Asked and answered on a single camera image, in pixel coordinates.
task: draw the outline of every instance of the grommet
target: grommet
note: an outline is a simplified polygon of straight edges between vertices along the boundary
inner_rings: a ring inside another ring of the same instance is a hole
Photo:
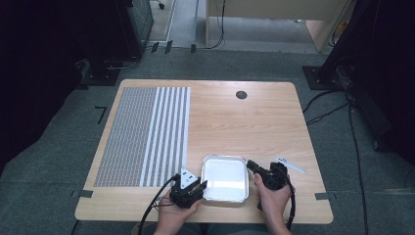
[[[244,100],[248,97],[248,94],[245,91],[238,91],[236,93],[236,97],[238,97],[238,99]]]

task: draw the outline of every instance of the wooden table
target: wooden table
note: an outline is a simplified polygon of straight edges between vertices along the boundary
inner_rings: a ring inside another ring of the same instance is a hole
[[[75,216],[80,220],[138,221],[160,187],[95,187],[94,182],[106,149],[115,113],[125,87],[191,87],[187,169],[200,175],[203,159],[210,154],[241,156],[269,168],[274,156],[303,169],[289,168],[296,187],[297,212],[294,223],[330,223],[333,214],[301,112],[295,86],[290,82],[124,80],[115,97],[109,119],[88,174],[84,190],[91,198],[80,198]],[[245,91],[246,99],[236,92]],[[236,207],[212,207],[203,201],[190,222],[261,223],[256,209],[256,190],[250,172],[250,195]],[[289,215],[288,203],[285,217]],[[152,210],[147,221],[158,219]]]
[[[322,52],[336,30],[351,0],[227,0],[225,18],[306,20],[318,52]],[[209,47],[209,18],[222,16],[223,0],[207,0],[206,46]]]

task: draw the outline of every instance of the striped mat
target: striped mat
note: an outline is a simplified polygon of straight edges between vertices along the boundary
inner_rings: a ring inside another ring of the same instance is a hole
[[[161,187],[186,165],[190,87],[125,87],[95,187]]]

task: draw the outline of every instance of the cable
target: cable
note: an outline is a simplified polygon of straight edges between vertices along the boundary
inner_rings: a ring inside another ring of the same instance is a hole
[[[291,225],[293,224],[294,217],[296,216],[296,190],[294,189],[293,184],[291,184],[291,180],[288,177],[288,175],[282,169],[280,169],[278,167],[276,167],[276,168],[284,175],[284,178],[286,179],[287,184],[288,184],[288,186],[290,187],[290,190],[291,190],[290,217],[288,218],[288,221],[287,221],[287,229],[291,230]]]
[[[216,18],[217,24],[219,25],[219,28],[220,28],[220,37],[219,37],[219,40],[216,42],[216,44],[214,46],[207,47],[207,49],[214,49],[214,48],[218,47],[222,43],[222,41],[224,41],[225,31],[223,29],[223,18],[225,16],[225,5],[226,5],[226,0],[223,0],[223,5],[222,5],[222,25],[219,24],[219,18]]]
[[[153,199],[153,201],[149,204],[149,206],[147,207],[146,211],[143,214],[143,218],[141,218],[140,221],[140,227],[138,229],[138,235],[141,235],[141,233],[143,232],[143,227],[144,227],[144,222],[146,221],[147,216],[149,215],[150,211],[152,210],[152,208],[155,205],[156,199],[159,197],[159,195],[161,194],[162,190],[164,190],[164,188],[171,182],[171,180],[175,180],[178,177],[180,177],[179,174],[175,174],[174,176],[172,176],[171,178],[169,178],[164,185],[161,187],[160,191],[156,194],[155,198]]]
[[[113,71],[113,70],[126,70],[126,69],[130,69],[131,67],[133,67],[138,61],[140,60],[140,58],[139,57],[137,57],[137,58],[135,58],[135,61],[134,61],[134,63],[132,63],[131,65],[129,65],[129,66],[126,66],[126,67],[113,67],[113,66],[110,66],[110,67],[108,67],[107,68],[107,70],[110,70],[110,71]]]
[[[333,92],[337,92],[337,91],[341,91],[341,90],[329,90],[329,91],[324,91],[324,92],[321,92],[321,93],[319,93],[319,94],[317,94],[316,96],[314,96],[309,102],[308,102],[308,104],[307,104],[307,106],[302,110],[302,113],[304,114],[307,110],[308,110],[308,108],[310,108],[310,106],[311,106],[311,103],[313,103],[315,100],[317,100],[318,98],[320,98],[320,97],[322,97],[322,96],[325,96],[325,95],[327,95],[327,94],[330,94],[330,93],[333,93]]]
[[[353,137],[354,148],[356,150],[356,156],[357,156],[357,172],[358,172],[358,175],[359,175],[359,186],[360,186],[360,192],[361,192],[361,196],[362,196],[364,231],[365,231],[365,234],[368,235],[369,234],[369,227],[367,225],[366,195],[365,195],[364,188],[363,188],[362,172],[361,172],[361,166],[360,166],[359,146],[357,144],[356,134],[354,132],[353,121],[352,121],[352,118],[351,118],[351,105],[348,106],[348,121],[350,123],[351,135]]]
[[[160,204],[156,205],[156,204],[154,204],[153,205],[153,208],[158,211],[159,208],[161,208],[161,207],[169,207],[169,206],[173,206],[173,205],[175,205],[175,204],[173,204],[173,203],[171,203],[171,204],[164,204],[164,205],[160,205]]]
[[[77,226],[78,223],[79,223],[79,220],[77,219],[76,220],[76,223],[73,225],[73,228],[72,228],[72,231],[71,231],[70,235],[73,235],[74,234],[75,229],[76,229],[76,226]]]
[[[335,111],[339,111],[339,110],[341,110],[342,108],[346,107],[348,104],[349,104],[349,102],[347,102],[347,103],[345,103],[345,104],[343,104],[343,105],[340,105],[340,106],[338,106],[337,108],[335,108],[334,110],[330,111],[329,113],[326,113],[326,114],[324,114],[324,115],[322,115],[322,116],[315,117],[315,118],[313,118],[313,119],[309,120],[306,124],[307,124],[307,125],[314,124],[315,122],[320,121],[323,117],[328,116],[328,115],[330,115],[330,114],[334,113]]]

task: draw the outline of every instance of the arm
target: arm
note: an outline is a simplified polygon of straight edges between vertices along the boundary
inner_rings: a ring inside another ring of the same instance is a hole
[[[172,205],[169,200],[170,191],[168,191],[159,203],[159,223],[155,235],[173,235],[176,234],[186,219],[196,212],[201,200],[196,201],[189,209],[180,209]]]
[[[263,185],[259,174],[254,175],[254,182],[262,204],[262,215],[271,234],[291,234],[284,223],[283,212],[290,199],[291,190],[288,185],[280,190],[269,190]]]

